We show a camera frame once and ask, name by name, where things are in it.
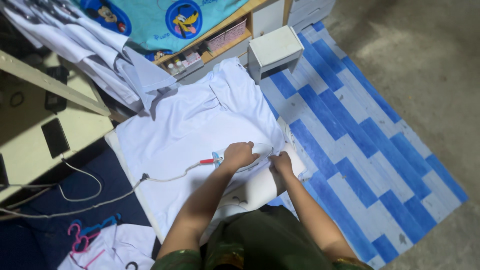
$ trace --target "ironing board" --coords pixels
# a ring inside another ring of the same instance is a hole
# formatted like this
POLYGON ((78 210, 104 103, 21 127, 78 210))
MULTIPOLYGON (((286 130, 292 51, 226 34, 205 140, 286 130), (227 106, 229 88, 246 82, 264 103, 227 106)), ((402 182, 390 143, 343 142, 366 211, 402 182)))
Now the ironing board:
MULTIPOLYGON (((128 169, 127 161, 120 148, 116 130, 112 130, 111 132, 107 133, 107 135, 105 135, 105 140, 117 155, 121 167, 125 171, 125 174, 127 175, 130 184, 133 186, 138 181, 138 179, 134 179, 132 173, 128 169)), ((282 149, 282 151, 286 151, 290 156, 292 160, 293 172, 295 173, 295 175, 300 175, 306 170, 305 165, 300 160, 300 157, 297 155, 292 144, 288 142, 285 143, 285 147, 282 149)), ((278 179, 276 175, 274 176, 272 172, 267 168, 261 171, 254 178, 249 180, 246 184, 238 187, 237 189, 231 191, 228 194, 225 194, 220 200, 218 208, 227 205, 238 205, 247 211, 253 211, 273 200, 278 195, 282 194, 284 191, 285 188, 281 184, 280 179, 278 179)), ((157 221, 154 218, 153 213, 150 210, 141 189, 137 188, 135 190, 135 194, 148 220, 154 228, 157 237, 159 238, 160 242, 163 243, 166 235, 163 235, 161 233, 157 221)), ((201 239, 201 244, 206 243, 207 239, 208 237, 204 235, 201 239)))

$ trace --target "pink storage basket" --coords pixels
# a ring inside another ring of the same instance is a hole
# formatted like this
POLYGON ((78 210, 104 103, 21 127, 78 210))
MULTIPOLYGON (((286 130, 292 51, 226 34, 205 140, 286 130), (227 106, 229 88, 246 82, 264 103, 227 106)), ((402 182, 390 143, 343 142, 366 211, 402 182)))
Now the pink storage basket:
POLYGON ((246 26, 247 26, 247 18, 245 18, 245 20, 243 20, 241 23, 237 24, 236 26, 214 37, 212 40, 207 41, 207 46, 212 51, 218 50, 219 48, 225 46, 227 43, 243 35, 243 33, 245 33, 246 26))

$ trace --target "white stool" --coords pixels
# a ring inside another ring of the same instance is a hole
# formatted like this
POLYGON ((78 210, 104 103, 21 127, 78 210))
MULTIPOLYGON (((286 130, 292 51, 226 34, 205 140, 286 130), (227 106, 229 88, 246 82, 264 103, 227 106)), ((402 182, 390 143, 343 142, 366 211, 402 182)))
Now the white stool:
POLYGON ((256 84, 262 73, 288 63, 292 73, 303 53, 304 47, 292 27, 284 26, 264 36, 250 40, 248 71, 256 84))

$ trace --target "blue and white floor mat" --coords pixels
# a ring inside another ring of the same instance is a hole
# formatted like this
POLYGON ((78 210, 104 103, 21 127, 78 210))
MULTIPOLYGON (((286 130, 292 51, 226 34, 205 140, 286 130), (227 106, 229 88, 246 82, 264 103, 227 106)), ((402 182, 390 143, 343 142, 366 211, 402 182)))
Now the blue and white floor mat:
MULTIPOLYGON (((305 51, 295 72, 260 87, 312 176, 305 188, 358 258, 378 269, 468 197, 321 22, 298 36, 305 51)), ((269 204, 295 214, 286 192, 269 204)))

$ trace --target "green dress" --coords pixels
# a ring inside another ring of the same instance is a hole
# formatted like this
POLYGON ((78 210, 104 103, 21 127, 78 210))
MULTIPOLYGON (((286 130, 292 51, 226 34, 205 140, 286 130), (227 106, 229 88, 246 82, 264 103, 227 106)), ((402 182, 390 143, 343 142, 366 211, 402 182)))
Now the green dress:
POLYGON ((371 270, 357 259, 332 263, 285 207, 263 206, 222 221, 206 252, 178 250, 158 259, 152 270, 371 270))

